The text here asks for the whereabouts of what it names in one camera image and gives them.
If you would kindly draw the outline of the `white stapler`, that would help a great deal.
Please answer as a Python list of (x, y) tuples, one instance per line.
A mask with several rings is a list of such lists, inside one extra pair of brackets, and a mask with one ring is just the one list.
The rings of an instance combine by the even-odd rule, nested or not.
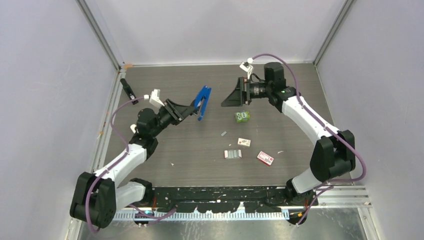
[(131, 131), (135, 134), (137, 132), (137, 126), (135, 124), (132, 124), (130, 126)]

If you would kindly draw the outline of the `blue stapler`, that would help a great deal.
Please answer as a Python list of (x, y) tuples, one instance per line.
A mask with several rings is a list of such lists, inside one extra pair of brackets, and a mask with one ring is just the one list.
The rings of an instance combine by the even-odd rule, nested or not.
[(212, 88), (208, 87), (207, 85), (204, 85), (202, 89), (197, 94), (196, 98), (194, 99), (194, 107), (195, 111), (194, 114), (197, 116), (197, 120), (201, 121), (204, 117), (208, 101), (211, 95)]

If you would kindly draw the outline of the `white staple box sleeve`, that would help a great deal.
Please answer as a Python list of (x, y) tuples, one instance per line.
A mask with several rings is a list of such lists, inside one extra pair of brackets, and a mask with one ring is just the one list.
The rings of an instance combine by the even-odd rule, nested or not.
[(245, 139), (245, 138), (238, 138), (237, 144), (239, 146), (249, 148), (251, 146), (251, 140), (250, 139)]

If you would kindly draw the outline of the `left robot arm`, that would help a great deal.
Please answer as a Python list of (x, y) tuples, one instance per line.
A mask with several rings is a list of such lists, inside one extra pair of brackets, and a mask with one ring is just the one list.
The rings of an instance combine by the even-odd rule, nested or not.
[(153, 155), (159, 144), (157, 136), (165, 128), (178, 125), (196, 114), (198, 108), (196, 101), (181, 105), (166, 99), (157, 112), (151, 108), (140, 110), (135, 133), (125, 149), (103, 168), (79, 175), (69, 215), (91, 227), (104, 229), (112, 222), (118, 209), (135, 202), (141, 207), (148, 207), (154, 199), (149, 181), (135, 178), (120, 186), (121, 182)]

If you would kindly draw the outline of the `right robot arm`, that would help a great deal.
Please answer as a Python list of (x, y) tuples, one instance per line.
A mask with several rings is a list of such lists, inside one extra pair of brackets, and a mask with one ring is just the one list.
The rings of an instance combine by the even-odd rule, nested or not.
[(221, 106), (241, 107), (249, 105), (253, 99), (266, 98), (280, 113), (295, 122), (314, 144), (308, 169), (286, 182), (283, 197), (287, 203), (299, 205), (314, 188), (355, 169), (353, 133), (341, 131), (325, 121), (295, 87), (288, 86), (281, 63), (266, 63), (264, 79), (257, 82), (252, 80), (255, 74), (249, 61), (242, 62), (240, 68), (247, 76), (238, 78), (236, 87)]

